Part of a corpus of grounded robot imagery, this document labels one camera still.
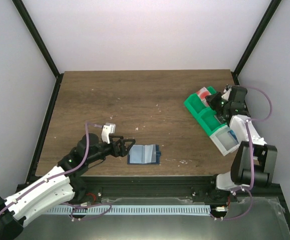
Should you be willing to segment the blue leather card holder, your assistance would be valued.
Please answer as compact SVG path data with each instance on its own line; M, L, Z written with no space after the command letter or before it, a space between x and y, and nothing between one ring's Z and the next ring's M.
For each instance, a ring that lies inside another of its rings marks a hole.
M127 156L129 165L158 165L161 151L159 145L133 145Z

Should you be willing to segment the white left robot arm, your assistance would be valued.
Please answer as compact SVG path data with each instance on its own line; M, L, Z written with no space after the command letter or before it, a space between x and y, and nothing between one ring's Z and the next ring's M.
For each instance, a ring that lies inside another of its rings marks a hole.
M89 164L107 156L124 157L135 142L113 134L108 142L93 133L84 135L47 174L13 195L0 196L0 240L14 240L30 222L57 205L83 201L87 190L81 175Z

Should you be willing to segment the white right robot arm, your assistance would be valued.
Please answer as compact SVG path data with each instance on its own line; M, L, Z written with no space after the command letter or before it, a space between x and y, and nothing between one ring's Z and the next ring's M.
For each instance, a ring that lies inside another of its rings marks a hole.
M219 174L216 183L207 188L208 198L214 202L224 197L225 191L252 190L271 185L277 159L277 148L269 145L257 132L246 105L249 88L227 85L224 91L205 99L221 123L226 123L235 134L239 147L230 171Z

